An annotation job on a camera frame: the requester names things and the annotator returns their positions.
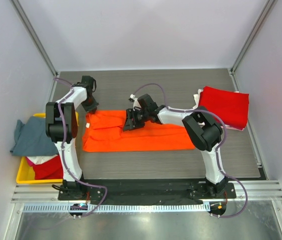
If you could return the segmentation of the orange t shirt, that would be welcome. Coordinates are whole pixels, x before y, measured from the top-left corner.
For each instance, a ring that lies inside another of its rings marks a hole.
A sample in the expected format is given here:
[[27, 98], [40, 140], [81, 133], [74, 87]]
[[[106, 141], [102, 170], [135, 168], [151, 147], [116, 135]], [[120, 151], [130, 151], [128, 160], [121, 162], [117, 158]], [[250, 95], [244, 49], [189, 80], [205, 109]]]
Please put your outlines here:
[[194, 150], [184, 127], [150, 121], [140, 129], [123, 131], [124, 110], [97, 110], [85, 115], [82, 150], [89, 153]]

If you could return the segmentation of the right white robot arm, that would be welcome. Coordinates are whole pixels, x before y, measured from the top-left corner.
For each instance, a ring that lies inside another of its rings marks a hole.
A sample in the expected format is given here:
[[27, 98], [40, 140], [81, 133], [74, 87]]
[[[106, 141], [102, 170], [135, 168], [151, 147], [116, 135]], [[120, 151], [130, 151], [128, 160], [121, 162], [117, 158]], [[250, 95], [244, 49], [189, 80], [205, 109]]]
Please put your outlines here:
[[158, 106], [149, 94], [138, 98], [132, 94], [129, 101], [133, 105], [126, 110], [123, 131], [143, 128], [148, 121], [185, 127], [189, 139], [203, 157], [207, 194], [212, 198], [218, 198], [224, 193], [228, 178], [220, 154], [223, 130], [211, 112], [203, 106], [195, 109]]

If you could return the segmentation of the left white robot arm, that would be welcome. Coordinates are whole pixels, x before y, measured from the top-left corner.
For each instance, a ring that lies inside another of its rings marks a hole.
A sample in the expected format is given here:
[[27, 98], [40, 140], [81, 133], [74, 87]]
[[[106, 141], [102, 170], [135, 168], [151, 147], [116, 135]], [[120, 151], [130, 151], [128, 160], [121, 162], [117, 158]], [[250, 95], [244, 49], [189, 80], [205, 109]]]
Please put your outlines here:
[[45, 132], [55, 144], [62, 164], [63, 178], [59, 191], [81, 200], [87, 195], [87, 187], [83, 183], [84, 175], [76, 151], [79, 130], [76, 110], [82, 106], [87, 113], [96, 112], [99, 103], [93, 93], [97, 89], [97, 82], [89, 75], [82, 76], [77, 83], [60, 77], [53, 80], [69, 87], [69, 92], [59, 100], [46, 104]]

